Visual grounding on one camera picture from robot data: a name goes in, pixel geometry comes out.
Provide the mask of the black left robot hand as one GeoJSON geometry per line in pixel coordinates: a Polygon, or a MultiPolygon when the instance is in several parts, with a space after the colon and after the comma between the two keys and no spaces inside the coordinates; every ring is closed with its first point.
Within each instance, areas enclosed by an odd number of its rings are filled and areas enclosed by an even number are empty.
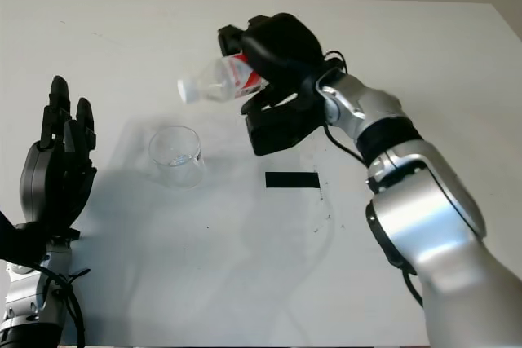
{"type": "Polygon", "coordinates": [[[95,145],[91,103],[81,97],[73,116],[68,83],[54,76],[40,139],[30,147],[20,178],[24,217],[44,236],[65,236],[83,211],[97,173],[90,159],[95,145]]]}

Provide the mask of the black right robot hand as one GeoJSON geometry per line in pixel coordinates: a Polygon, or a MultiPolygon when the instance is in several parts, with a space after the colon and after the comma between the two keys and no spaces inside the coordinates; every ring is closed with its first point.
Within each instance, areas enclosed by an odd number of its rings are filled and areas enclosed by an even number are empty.
{"type": "Polygon", "coordinates": [[[272,108],[296,94],[303,81],[324,62],[321,45],[312,31],[295,16],[257,15],[247,29],[227,25],[218,30],[223,56],[242,54],[265,81],[241,108],[243,115],[272,108]]]}

